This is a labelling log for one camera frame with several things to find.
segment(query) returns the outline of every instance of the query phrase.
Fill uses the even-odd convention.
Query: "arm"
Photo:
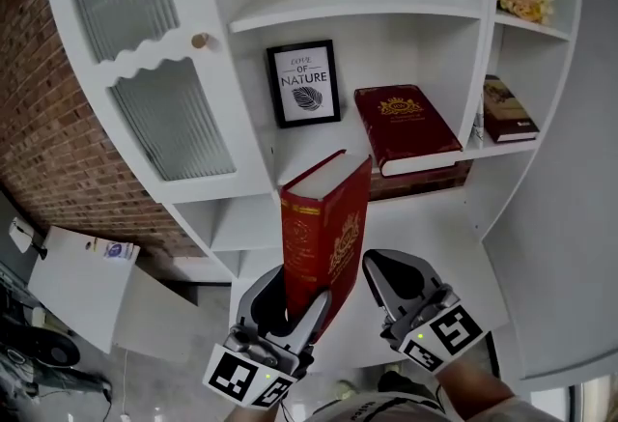
[[[504,382],[463,360],[455,360],[436,377],[463,420],[515,396]]]
[[[254,410],[252,408],[234,407],[225,417],[225,422],[274,422],[279,404],[276,403],[268,410]]]

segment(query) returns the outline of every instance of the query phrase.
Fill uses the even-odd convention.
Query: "white shelf board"
[[[213,252],[281,246],[280,210],[270,194],[221,201]]]
[[[234,33],[285,22],[359,14],[435,14],[480,18],[453,0],[272,0],[254,2],[230,22]]]
[[[460,153],[444,155],[445,166],[456,161],[489,157],[494,155],[508,155],[522,151],[533,151],[539,145],[537,139],[523,142],[508,142],[495,144],[485,132],[485,142],[479,149],[472,142]],[[311,168],[326,157],[340,149],[348,150],[352,155],[372,155],[373,151],[356,107],[349,107],[344,112],[341,122],[317,124],[308,127],[296,127],[278,130],[276,151],[277,184],[283,185],[303,171]],[[423,156],[407,160],[407,167],[402,168],[400,174],[413,173],[426,169],[421,162]],[[374,173],[379,168],[374,161]]]
[[[282,264],[282,247],[244,250],[240,254],[239,278],[257,279]]]
[[[523,151],[534,151],[539,147],[539,139],[523,140],[519,142],[495,143],[485,130],[483,147],[479,148],[474,139],[470,139],[466,148],[463,150],[464,159],[478,159],[494,155],[510,155],[512,153],[522,153]]]
[[[356,106],[347,108],[342,115],[341,122],[277,131],[275,168],[279,185],[289,182],[340,149],[346,149],[351,155],[372,153]]]
[[[193,337],[204,321],[201,309],[136,268],[126,287],[114,345],[184,364],[189,359]]]
[[[509,317],[489,258],[467,219],[464,201],[464,191],[455,189],[371,204],[363,252],[390,248],[427,259],[453,286],[479,325],[494,330]],[[245,278],[232,283],[230,324],[253,281]],[[384,312],[359,270],[348,300],[316,344],[310,370],[334,371],[400,360],[401,355],[379,337],[383,320]]]
[[[210,257],[149,256],[138,260],[137,265],[157,280],[232,283],[232,273],[220,262]]]
[[[527,20],[523,20],[522,18],[508,14],[507,12],[503,12],[501,10],[496,11],[495,23],[519,27],[520,29],[527,29],[528,31],[534,31],[541,34],[547,34],[548,36],[553,36],[563,41],[568,41],[570,39],[569,34],[566,32],[559,31],[546,25],[528,22]]]

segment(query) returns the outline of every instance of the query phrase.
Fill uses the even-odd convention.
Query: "framed print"
[[[271,47],[267,56],[281,128],[341,121],[331,40]]]

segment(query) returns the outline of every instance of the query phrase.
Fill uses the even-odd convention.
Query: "black cable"
[[[440,389],[442,389],[442,384],[439,384],[437,388],[435,389],[435,400],[440,405],[440,408],[442,408],[442,411],[446,413],[446,410],[444,409],[444,405],[440,401]]]
[[[28,372],[28,371],[26,371],[26,370],[23,368],[23,366],[25,365],[25,363],[24,363],[24,364],[15,364],[15,365],[16,365],[17,367],[19,367],[19,369],[21,369],[21,372],[25,373],[27,376],[34,376],[34,375],[35,375],[35,368],[34,368],[34,367],[32,367],[32,366],[31,366],[31,367],[32,367],[32,372]]]
[[[59,380],[60,383],[62,383],[62,387],[65,388],[65,391],[68,391],[67,390],[67,385],[65,383],[65,378],[64,378],[62,372],[58,372],[58,370],[54,367],[54,368],[49,369],[47,371],[47,373],[49,375],[53,376],[54,378],[56,378],[57,380]]]
[[[286,422],[290,422],[290,420],[288,419],[288,415],[290,415],[290,418],[292,419],[292,422],[294,421],[294,418],[292,417],[292,414],[290,413],[290,411],[286,408],[285,405],[283,405],[283,402],[281,402],[281,408],[283,409],[283,417],[286,419]]]
[[[112,402],[109,402],[109,407],[107,407],[107,413],[105,413],[105,416],[103,417],[103,422],[107,420],[107,417],[109,416],[109,412],[111,409],[112,409]]]
[[[67,391],[66,389],[59,389],[57,391],[49,391],[49,393],[45,393],[44,395],[39,395],[39,398],[44,398],[45,396],[49,396],[49,395],[55,395],[58,393],[67,393],[69,394],[70,391]]]
[[[7,299],[9,300],[9,303],[18,303],[22,307],[26,307],[27,309],[30,309],[30,310],[34,310],[35,309],[34,307],[31,307],[30,305],[26,305],[25,303],[21,303],[16,298],[13,298],[13,293],[10,292],[8,289],[4,288],[4,291],[5,291],[5,294],[7,295]]]
[[[44,261],[45,257],[47,257],[47,249],[45,247],[43,247],[42,245],[36,245],[35,244],[35,236],[34,235],[30,235],[29,233],[26,233],[22,228],[20,228],[19,226],[17,226],[17,223],[13,223],[13,225],[16,227],[16,229],[24,234],[26,237],[30,237],[30,245],[32,245],[32,247],[39,253],[39,255],[41,256],[41,259]]]

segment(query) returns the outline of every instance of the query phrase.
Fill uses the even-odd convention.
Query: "brown book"
[[[415,159],[417,170],[431,170],[455,162],[448,153],[462,145],[439,113],[412,85],[374,87],[354,92],[376,163],[383,176],[402,173],[402,162]]]
[[[493,142],[535,139],[539,129],[509,88],[495,75],[486,75],[483,86],[485,130]]]
[[[471,167],[472,161],[469,160],[459,161],[453,166],[405,173],[396,177],[383,177],[380,173],[372,173],[369,201],[381,201],[463,186]]]
[[[329,289],[332,303],[318,337],[356,281],[370,179],[370,157],[339,151],[281,189],[288,317],[301,316]]]

